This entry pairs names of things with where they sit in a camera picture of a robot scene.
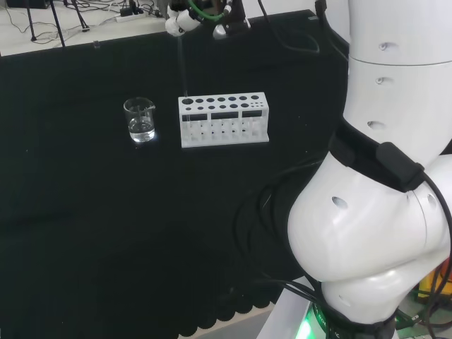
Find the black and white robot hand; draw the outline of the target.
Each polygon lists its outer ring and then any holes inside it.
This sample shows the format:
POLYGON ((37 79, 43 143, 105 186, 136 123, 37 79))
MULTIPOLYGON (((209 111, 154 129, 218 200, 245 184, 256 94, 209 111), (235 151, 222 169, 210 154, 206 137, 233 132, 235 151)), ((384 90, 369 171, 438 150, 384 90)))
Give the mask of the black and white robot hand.
POLYGON ((168 1, 166 14, 165 29, 173 37, 204 26, 214 40, 225 40, 251 27, 242 1, 168 1))

